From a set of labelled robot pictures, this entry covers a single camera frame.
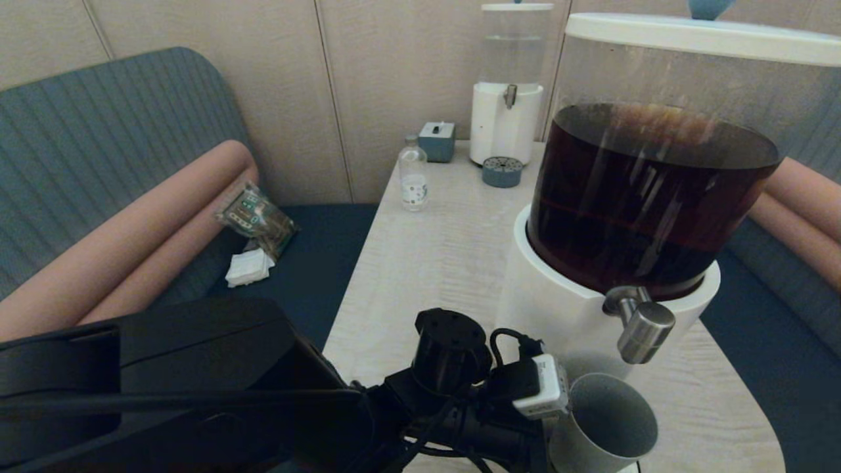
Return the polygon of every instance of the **metal spigot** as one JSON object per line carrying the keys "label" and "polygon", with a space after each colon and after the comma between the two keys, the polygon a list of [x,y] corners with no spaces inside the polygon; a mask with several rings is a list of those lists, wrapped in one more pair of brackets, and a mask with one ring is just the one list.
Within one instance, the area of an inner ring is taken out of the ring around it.
{"label": "metal spigot", "polygon": [[508,110],[511,110],[511,107],[513,107],[514,103],[517,101],[516,84],[508,84],[508,87],[505,88],[505,93],[502,94],[502,97],[505,99],[505,106]]}
{"label": "metal spigot", "polygon": [[625,330],[616,347],[625,363],[648,363],[674,327],[674,314],[651,301],[648,290],[637,286],[618,286],[605,294],[601,309],[619,316]]}

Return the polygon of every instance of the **beige wall panel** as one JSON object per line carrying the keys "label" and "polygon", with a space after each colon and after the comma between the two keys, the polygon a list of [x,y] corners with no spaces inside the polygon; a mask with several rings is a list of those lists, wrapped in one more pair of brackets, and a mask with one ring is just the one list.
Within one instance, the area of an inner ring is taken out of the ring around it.
{"label": "beige wall panel", "polygon": [[108,56],[78,0],[0,0],[0,89]]}
{"label": "beige wall panel", "polygon": [[182,45],[222,72],[277,202],[350,201],[312,0],[91,3],[117,57]]}
{"label": "beige wall panel", "polygon": [[841,35],[841,0],[813,1],[803,28],[827,35]]}
{"label": "beige wall panel", "polygon": [[[480,6],[492,2],[316,2],[354,196],[378,202],[404,135],[420,131],[427,121],[446,120],[456,123],[459,138],[468,138],[473,84],[481,67]],[[541,80],[547,97],[569,8],[567,0],[554,2]],[[430,192],[434,199],[434,183]]]}
{"label": "beige wall panel", "polygon": [[727,21],[770,24],[803,29],[813,0],[737,0],[721,18]]}
{"label": "beige wall panel", "polygon": [[685,0],[573,0],[571,13],[582,12],[689,15]]}

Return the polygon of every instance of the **plastic wrapper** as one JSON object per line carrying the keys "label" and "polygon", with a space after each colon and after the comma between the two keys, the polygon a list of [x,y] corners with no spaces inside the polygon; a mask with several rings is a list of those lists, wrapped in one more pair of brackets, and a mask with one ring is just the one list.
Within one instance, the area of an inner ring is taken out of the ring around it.
{"label": "plastic wrapper", "polygon": [[274,261],[300,228],[251,181],[243,181],[216,210],[216,220],[251,238]]}

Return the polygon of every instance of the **white dispenser base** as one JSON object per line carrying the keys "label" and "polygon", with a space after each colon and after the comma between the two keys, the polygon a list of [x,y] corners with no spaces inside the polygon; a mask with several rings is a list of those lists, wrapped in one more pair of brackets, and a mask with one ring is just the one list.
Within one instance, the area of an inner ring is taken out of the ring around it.
{"label": "white dispenser base", "polygon": [[473,85],[470,124],[470,159],[482,164],[489,157],[513,157],[523,164],[532,159],[532,143],[543,87],[517,84],[516,100],[505,106],[508,84],[479,82]]}
{"label": "white dispenser base", "polygon": [[[571,380],[585,373],[601,372],[639,387],[645,376],[678,344],[689,327],[718,292],[718,263],[707,268],[701,285],[691,294],[662,302],[675,317],[674,328],[653,359],[627,364],[616,348],[623,327],[619,317],[601,310],[605,296],[563,277],[537,256],[526,237],[532,207],[526,206],[514,224],[514,241],[508,256],[496,327],[509,327],[541,338],[546,350],[558,357]],[[506,361],[516,360],[516,349],[500,346]]]}

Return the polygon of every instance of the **white napkin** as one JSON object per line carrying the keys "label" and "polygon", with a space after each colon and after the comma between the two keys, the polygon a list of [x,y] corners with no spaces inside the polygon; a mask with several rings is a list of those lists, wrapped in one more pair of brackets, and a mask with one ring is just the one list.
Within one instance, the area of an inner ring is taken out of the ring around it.
{"label": "white napkin", "polygon": [[228,281],[228,287],[251,284],[267,278],[270,268],[274,268],[274,262],[262,248],[235,254],[230,257],[230,268],[225,280]]}

